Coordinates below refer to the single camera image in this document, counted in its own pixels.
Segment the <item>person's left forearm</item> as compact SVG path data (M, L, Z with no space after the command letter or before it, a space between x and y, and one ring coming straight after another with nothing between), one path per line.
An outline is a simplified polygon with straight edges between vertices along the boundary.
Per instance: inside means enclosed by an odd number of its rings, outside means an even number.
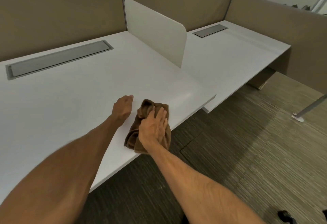
M0 205L0 224L74 224L104 154L124 123L113 114L37 165Z

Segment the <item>person's right forearm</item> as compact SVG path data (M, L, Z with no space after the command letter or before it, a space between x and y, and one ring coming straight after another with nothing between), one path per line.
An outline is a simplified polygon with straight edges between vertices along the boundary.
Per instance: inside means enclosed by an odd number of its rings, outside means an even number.
M144 143L190 224L266 224L234 193L156 141Z

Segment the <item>grey metal desk leg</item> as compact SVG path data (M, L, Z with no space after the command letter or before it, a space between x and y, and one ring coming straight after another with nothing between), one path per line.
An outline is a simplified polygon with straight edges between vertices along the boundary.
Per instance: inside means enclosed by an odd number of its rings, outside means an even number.
M324 94L323 96L321 96L319 99L317 99L316 101L312 102L310 105L308 105L307 107L305 107L303 110L301 110L298 113L293 113L291 115L291 117L295 120L297 120L298 122L303 123L305 120L303 118L303 116L305 114L307 114L308 112L310 112L311 110L313 110L314 108L316 108L318 105L320 105L321 103L323 103L325 100L327 99L327 93Z

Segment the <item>person's right hand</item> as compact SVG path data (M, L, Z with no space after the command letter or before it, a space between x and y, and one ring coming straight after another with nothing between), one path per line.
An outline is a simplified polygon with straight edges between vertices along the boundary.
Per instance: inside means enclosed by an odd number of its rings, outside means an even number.
M141 127L139 126L139 140L143 147L146 149L148 154L151 154L154 149L156 149L160 142L163 140L165 132L159 131L159 111L155 116L156 123L151 127Z

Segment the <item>white desk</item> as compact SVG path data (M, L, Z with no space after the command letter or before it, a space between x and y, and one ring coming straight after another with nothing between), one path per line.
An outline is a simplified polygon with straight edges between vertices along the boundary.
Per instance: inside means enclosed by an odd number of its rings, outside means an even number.
M217 24L228 29L204 38L193 34ZM223 20L187 32L182 70L215 94L202 107L210 113L290 48L289 44Z
M9 79L7 67L96 42L113 49ZM129 118L114 135L90 192L137 158L125 137L144 99L169 105L173 130L215 93L129 32L0 62L0 204L40 162L85 135L133 95Z

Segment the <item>person's left hand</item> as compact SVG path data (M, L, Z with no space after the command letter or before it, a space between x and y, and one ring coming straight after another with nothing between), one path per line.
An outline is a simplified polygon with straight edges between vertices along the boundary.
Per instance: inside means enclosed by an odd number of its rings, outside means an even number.
M116 103L113 105L111 118L119 127L123 125L123 123L130 116L131 111L124 111L124 96L119 98Z

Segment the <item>person's black shoe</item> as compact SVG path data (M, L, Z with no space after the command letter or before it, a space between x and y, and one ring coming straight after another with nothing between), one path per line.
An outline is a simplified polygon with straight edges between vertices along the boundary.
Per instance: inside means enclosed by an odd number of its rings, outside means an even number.
M277 216L284 223L297 224L297 221L295 220L295 218L293 218L291 216L291 214L288 211L286 211L286 210L280 210L280 211L278 211L277 212Z

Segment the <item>white desk divider panel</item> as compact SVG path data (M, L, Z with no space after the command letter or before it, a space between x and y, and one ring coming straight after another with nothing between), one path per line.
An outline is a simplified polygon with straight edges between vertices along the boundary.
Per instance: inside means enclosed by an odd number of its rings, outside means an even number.
M182 67L187 32L179 22L134 0L125 0L127 30L177 67Z

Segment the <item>brown cloth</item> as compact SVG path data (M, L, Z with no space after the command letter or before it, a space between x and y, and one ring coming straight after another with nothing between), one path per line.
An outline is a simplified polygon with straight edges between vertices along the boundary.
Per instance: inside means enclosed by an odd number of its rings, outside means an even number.
M148 154L146 149L143 147L139 140L139 126L141 121L148 117L150 111L155 110L155 115L157 115L160 108L163 108L166 113L166 118L169 119L169 105L163 103L155 103L149 99L143 100L141 106L137 110L136 117L132 126L130 127L129 133L127 134L124 142L124 146L128 149L133 150L138 154Z

